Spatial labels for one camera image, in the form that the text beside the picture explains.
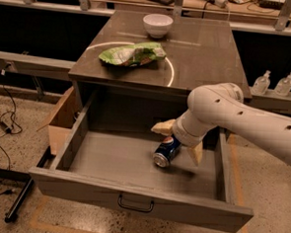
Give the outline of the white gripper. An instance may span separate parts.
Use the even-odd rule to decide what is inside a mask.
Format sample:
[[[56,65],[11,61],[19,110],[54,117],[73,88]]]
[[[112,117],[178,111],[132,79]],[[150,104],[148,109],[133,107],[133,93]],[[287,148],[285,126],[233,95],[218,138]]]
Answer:
[[[174,137],[187,146],[190,159],[195,166],[198,166],[202,160],[202,140],[211,129],[217,126],[215,118],[215,114],[185,111],[176,120],[169,119],[156,123],[151,131],[165,136],[171,136],[174,133]]]

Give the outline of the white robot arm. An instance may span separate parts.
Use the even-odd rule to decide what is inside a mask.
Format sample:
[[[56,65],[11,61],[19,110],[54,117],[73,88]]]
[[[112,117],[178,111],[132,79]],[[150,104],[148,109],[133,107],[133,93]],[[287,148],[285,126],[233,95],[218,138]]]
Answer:
[[[199,86],[187,97],[187,111],[152,126],[154,133],[171,136],[188,148],[194,163],[202,160],[202,140],[214,127],[241,135],[291,166],[291,117],[268,113],[244,104],[234,83]]]

